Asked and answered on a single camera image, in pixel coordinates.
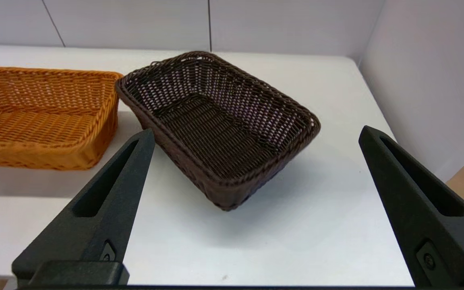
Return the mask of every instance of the woven basket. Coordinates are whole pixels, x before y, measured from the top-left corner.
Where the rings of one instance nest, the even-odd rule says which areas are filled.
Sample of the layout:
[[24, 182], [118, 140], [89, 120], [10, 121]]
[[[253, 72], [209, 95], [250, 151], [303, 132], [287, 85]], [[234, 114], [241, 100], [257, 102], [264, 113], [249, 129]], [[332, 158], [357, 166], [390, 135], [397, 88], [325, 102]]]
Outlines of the woven basket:
[[226, 211], [320, 130], [309, 110], [208, 52], [153, 62], [119, 79], [116, 90], [181, 171]]
[[117, 128], [114, 72], [0, 68], [0, 166], [89, 169]]

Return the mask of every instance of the basket rim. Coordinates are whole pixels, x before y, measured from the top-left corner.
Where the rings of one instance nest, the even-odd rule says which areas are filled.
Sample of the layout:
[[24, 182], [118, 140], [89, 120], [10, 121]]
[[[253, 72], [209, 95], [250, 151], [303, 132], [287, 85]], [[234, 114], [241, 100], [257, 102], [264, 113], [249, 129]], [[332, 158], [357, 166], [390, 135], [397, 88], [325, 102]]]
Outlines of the basket rim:
[[177, 146], [182, 151], [183, 154], [188, 156], [188, 158], [193, 163], [195, 163], [195, 165], [197, 167], [199, 167], [199, 169], [201, 169], [201, 171], [208, 178], [210, 178], [213, 182], [216, 182], [216, 183], [218, 183], [220, 185], [224, 185], [224, 186], [236, 186], [236, 185], [241, 185], [241, 184], [250, 182], [251, 180], [254, 180], [256, 177], [258, 177], [258, 176], [270, 171], [274, 167], [276, 167], [280, 162], [285, 160], [287, 157], [291, 156], [291, 154], [300, 152], [300, 150], [302, 150], [302, 149], [296, 150], [296, 151], [293, 150], [293, 149], [296, 149], [296, 148], [300, 147], [300, 145], [302, 145], [303, 143], [306, 143], [306, 142], [310, 143], [310, 141], [313, 139], [313, 137], [317, 136], [317, 134], [320, 132], [321, 123], [317, 119], [315, 114], [313, 114], [307, 108], [300, 105], [297, 101], [290, 98], [286, 94], [280, 92], [279, 90], [277, 90], [273, 86], [271, 86], [268, 83], [262, 81], [261, 79], [258, 79], [256, 77], [254, 77], [254, 79], [258, 82], [257, 85], [259, 86], [259, 88], [261, 90], [266, 91], [266, 92], [268, 92], [270, 94], [273, 94], [275, 92], [275, 93], [280, 94], [283, 99], [289, 99], [290, 101], [292, 101], [294, 103], [294, 105], [296, 107], [298, 107], [301, 110], [300, 113], [304, 112], [305, 114], [307, 114], [308, 116], [306, 116], [306, 117], [309, 117], [309, 119], [312, 119], [312, 121], [314, 121], [315, 125], [306, 127], [306, 129], [304, 131], [302, 131], [298, 135], [298, 137], [295, 140], [293, 140], [293, 142], [291, 142], [291, 145], [289, 145], [285, 150], [283, 150], [283, 151], [279, 152], [278, 154], [276, 154], [275, 156], [273, 156], [271, 159], [269, 159], [262, 166], [256, 167], [256, 168], [250, 170], [249, 172], [245, 173], [243, 176], [241, 176], [239, 178], [221, 178], [221, 177], [217, 176], [211, 169], [206, 167], [201, 162], [201, 160], [199, 160], [199, 158], [197, 158], [197, 156], [195, 156], [192, 153], [192, 151], [190, 149], [188, 149], [188, 147], [186, 147], [186, 145], [183, 142], [181, 142], [173, 134], [173, 132], [171, 132], [171, 130], [169, 130], [166, 126], [164, 126], [164, 124], [162, 122], [160, 122], [160, 120], [157, 117], [153, 116], [153, 114], [151, 114], [151, 112], [149, 110], [147, 110], [141, 103], [139, 103], [133, 96], [131, 96], [131, 94], [128, 92], [128, 90], [127, 90], [127, 88], [125, 86], [125, 83], [128, 80], [130, 80], [134, 75], [136, 75], [138, 73], [148, 72], [149, 70], [151, 70], [153, 68], [159, 68], [163, 64], [166, 65], [166, 64], [169, 64], [170, 62], [178, 61], [179, 59], [181, 59], [183, 57], [188, 57], [188, 56], [194, 57], [194, 56], [198, 56], [198, 55], [200, 55], [200, 56], [205, 55], [206, 57], [211, 57], [211, 58], [213, 58], [213, 60], [217, 61], [219, 64], [224, 64], [225, 66], [229, 66], [232, 69], [232, 71], [234, 71], [234, 73], [239, 74], [241, 77], [246, 77], [246, 76], [254, 77], [251, 74], [245, 72], [244, 70], [238, 68], [237, 66], [234, 66], [233, 64], [231, 64], [228, 61], [222, 59], [221, 57], [218, 57], [217, 55], [215, 55], [213, 53], [205, 52], [205, 51], [192, 51], [192, 52], [183, 53], [181, 55], [171, 57], [171, 58], [168, 58], [168, 59], [165, 59], [165, 60], [162, 60], [162, 61], [154, 61], [149, 66], [145, 66], [144, 68], [139, 68], [137, 70], [134, 70], [134, 71], [130, 72], [129, 74], [125, 75], [124, 77], [122, 77], [122, 78], [120, 78], [120, 79], [118, 79], [116, 81], [116, 90], [118, 91], [118, 95], [120, 97], [122, 96], [122, 97], [126, 98], [126, 99], [123, 99], [123, 101], [126, 101], [126, 103], [131, 102], [132, 105], [136, 106], [144, 114], [146, 114], [146, 116], [151, 121], [153, 121], [153, 123], [155, 123], [155, 125], [157, 125], [159, 127], [159, 129], [163, 132], [163, 134], [165, 134], [166, 137], [168, 137], [175, 144], [175, 146]]
[[[0, 72], [13, 73], [39, 73], [39, 74], [68, 74], [68, 75], [100, 75], [101, 77], [110, 77], [114, 81], [123, 77], [123, 74], [111, 71], [86, 71], [86, 70], [69, 70], [59, 68], [19, 68], [16, 66], [0, 66]], [[99, 108], [93, 118], [93, 121], [85, 129], [84, 134], [76, 141], [57, 142], [57, 143], [37, 143], [28, 141], [0, 141], [0, 152], [12, 151], [20, 154], [48, 154], [48, 155], [65, 155], [80, 151], [85, 146], [92, 143], [103, 124], [112, 113], [112, 109], [118, 103], [117, 92], [114, 90], [111, 94], [105, 96], [105, 101]]]

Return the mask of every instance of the wicker basket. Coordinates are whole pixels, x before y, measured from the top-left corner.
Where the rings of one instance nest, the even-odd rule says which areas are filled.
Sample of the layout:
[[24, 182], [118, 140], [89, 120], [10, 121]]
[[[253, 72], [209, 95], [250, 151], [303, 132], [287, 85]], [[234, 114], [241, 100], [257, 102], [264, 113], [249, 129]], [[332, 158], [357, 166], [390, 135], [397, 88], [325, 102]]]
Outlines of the wicker basket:
[[226, 211], [320, 130], [309, 110], [208, 52], [154, 62], [117, 81], [116, 90], [181, 171]]
[[0, 68], [0, 166], [89, 169], [117, 128], [114, 72]]

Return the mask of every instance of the orange wicker basket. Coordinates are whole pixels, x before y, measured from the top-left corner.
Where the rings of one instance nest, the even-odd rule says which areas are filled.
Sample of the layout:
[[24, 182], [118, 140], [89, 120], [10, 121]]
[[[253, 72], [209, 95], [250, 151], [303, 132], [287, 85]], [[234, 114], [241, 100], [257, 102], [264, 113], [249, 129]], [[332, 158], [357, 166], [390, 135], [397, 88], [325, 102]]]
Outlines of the orange wicker basket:
[[0, 67], [0, 166], [89, 169], [116, 132], [116, 72]]

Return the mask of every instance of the basket bottom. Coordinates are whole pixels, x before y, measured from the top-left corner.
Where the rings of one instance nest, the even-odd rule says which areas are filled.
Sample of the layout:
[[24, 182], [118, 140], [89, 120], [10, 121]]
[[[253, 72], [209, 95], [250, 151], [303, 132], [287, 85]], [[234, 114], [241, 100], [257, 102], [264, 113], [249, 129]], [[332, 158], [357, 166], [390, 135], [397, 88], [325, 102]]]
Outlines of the basket bottom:
[[241, 178], [278, 153], [204, 95], [192, 94], [154, 114], [220, 178]]
[[83, 137], [94, 116], [34, 112], [0, 114], [0, 141], [64, 143]]

